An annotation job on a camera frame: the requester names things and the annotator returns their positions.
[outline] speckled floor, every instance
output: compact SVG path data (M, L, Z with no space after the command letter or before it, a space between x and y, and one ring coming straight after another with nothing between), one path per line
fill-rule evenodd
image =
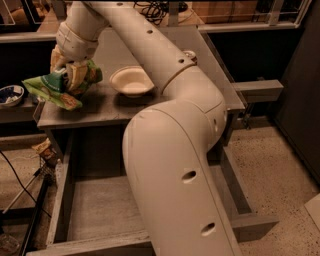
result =
M21 140L20 137L0 138L0 149L6 154L25 184L39 167L39 158L31 145L42 142L37 135ZM320 255L320 232L304 204L316 196L319 186L297 158L278 129L272 125L251 130L234 131L229 147L239 166L254 211L274 215L280 222L262 239L240 243L243 255L250 256L316 256ZM20 191L10 167L0 157L0 209L6 207ZM41 184L38 179L29 188L37 196ZM50 212L54 187L48 191L44 208ZM34 203L23 195L14 207L29 207ZM36 246L42 248L50 219L44 217L38 229ZM16 227L4 227L20 241L23 234Z
M304 207L319 186L278 129L236 130L229 146L255 211L280 220L262 239L241 243L243 255L320 255L320 232Z

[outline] white bowl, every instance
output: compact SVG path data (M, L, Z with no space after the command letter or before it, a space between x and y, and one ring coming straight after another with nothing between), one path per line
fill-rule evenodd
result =
M154 84L140 66L130 66L117 70L110 77L110 85L127 97L140 97L153 89Z
M0 89L0 107L13 107L22 100L24 89L20 85L9 85Z

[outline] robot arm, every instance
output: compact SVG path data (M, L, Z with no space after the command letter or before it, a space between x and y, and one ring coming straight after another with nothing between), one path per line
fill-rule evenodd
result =
M221 92L156 27L121 2L73 2L57 34L64 61L92 58L109 24L169 99L138 113L123 138L128 179L156 254L241 255L205 174L206 153L226 124Z

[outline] cable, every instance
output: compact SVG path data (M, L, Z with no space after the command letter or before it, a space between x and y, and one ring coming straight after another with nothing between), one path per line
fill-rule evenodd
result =
M8 163L9 166L11 167L14 175L16 176L16 178L17 178L20 186L23 188L23 190L29 195L29 197L30 197L35 203L37 203L37 201L34 199L34 197L30 194L30 192L29 192L29 191L25 188L25 186L22 184L22 182L21 182L21 180L20 180L20 178L19 178L16 170L13 168L13 166L12 166L12 164L10 163L9 159L5 156L5 154L3 154L3 152L2 152L1 150L0 150L0 154L4 157L4 159L7 161L7 163ZM45 214L47 214L47 215L49 216L49 218L51 218L51 215L50 215L47 211L45 211L44 209L42 209L42 211L43 211Z
M143 7L141 14L145 18L155 25L159 25L163 18L168 13L168 7L166 1L146 1L143 3L138 3L139 1L134 1L133 8L136 6Z

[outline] table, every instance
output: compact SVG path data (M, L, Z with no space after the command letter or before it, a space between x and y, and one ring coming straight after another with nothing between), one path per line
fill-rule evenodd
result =
M220 89L229 114L230 121L226 130L229 133L227 136L230 136L232 120L244 110L244 106L204 38L195 26L167 27L160 28L160 31L180 49L193 50L197 55L198 66ZM160 95L162 88L156 83L152 92L136 99L129 99L111 88L108 81L116 70L139 63L112 29L105 29L99 42L93 60L103 70L103 80L93 85L83 96L83 107L69 112L46 102L38 121L39 129L45 130L61 159L66 137L59 130L126 123L142 109L166 101Z

